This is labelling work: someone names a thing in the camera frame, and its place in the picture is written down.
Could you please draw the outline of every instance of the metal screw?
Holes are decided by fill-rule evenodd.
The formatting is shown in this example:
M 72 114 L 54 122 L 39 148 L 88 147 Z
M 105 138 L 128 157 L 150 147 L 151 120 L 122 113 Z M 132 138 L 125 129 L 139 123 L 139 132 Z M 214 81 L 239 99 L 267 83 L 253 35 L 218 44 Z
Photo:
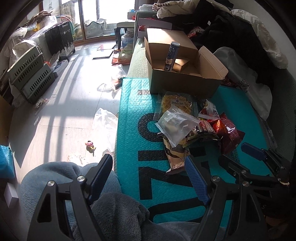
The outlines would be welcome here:
M 79 182 L 83 182 L 84 180 L 85 180 L 85 177 L 84 176 L 79 176 L 77 178 L 77 181 L 79 181 Z
M 52 186 L 54 185 L 54 181 L 49 181 L 49 182 L 47 183 L 47 185 L 48 185 L 49 187 L 52 187 Z
M 220 177 L 218 177 L 218 176 L 213 176 L 213 181 L 214 182 L 219 182 L 220 181 Z
M 247 182 L 247 181 L 243 181 L 242 184 L 243 184 L 243 186 L 245 186 L 245 187 L 250 186 L 249 182 Z

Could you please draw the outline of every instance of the sofa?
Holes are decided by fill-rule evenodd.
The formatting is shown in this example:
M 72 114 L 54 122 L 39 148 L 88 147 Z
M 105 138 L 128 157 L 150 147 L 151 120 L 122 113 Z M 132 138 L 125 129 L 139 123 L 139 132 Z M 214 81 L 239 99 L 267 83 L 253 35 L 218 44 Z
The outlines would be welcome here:
M 153 15 L 155 12 L 150 11 L 136 13 L 133 56 L 127 74 L 129 78 L 148 78 L 145 43 L 144 39 L 138 39 L 136 26 L 139 18 L 151 18 Z M 296 82 L 287 69 L 275 68 L 271 74 L 274 78 L 274 89 L 272 90 L 273 101 L 267 123 L 277 143 L 275 150 L 292 161 L 295 151 Z M 270 147 L 267 129 L 259 118 L 258 120 L 267 145 Z

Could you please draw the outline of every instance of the glass door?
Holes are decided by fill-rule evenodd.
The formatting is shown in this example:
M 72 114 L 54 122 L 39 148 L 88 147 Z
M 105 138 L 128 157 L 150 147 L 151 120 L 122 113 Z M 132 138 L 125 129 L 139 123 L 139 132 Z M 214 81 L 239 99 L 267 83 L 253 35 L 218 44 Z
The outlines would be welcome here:
M 114 35 L 116 24 L 127 20 L 135 0 L 81 0 L 87 39 Z
M 134 5 L 135 0 L 43 0 L 43 9 L 58 22 L 71 21 L 74 41 L 114 35 L 116 24 L 127 20 Z

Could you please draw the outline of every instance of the small toy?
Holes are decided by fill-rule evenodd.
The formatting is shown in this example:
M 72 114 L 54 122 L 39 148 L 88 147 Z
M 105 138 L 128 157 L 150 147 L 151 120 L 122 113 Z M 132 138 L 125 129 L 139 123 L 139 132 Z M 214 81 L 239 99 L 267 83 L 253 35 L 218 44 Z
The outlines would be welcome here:
M 90 153 L 94 152 L 94 150 L 96 149 L 96 148 L 94 147 L 94 143 L 93 143 L 92 141 L 87 141 L 87 142 L 85 143 L 85 145 L 86 145 L 86 149 L 87 149 Z

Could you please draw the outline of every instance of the cylindrical can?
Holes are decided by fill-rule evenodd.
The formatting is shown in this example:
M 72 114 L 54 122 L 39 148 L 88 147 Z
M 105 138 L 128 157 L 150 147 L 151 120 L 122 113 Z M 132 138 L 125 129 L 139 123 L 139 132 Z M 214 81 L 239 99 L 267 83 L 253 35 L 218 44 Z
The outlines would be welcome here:
M 180 44 L 177 42 L 171 42 L 170 48 L 168 50 L 168 56 L 165 61 L 165 71 L 172 71 L 174 67 L 174 63 L 177 58 L 177 52 L 179 50 Z

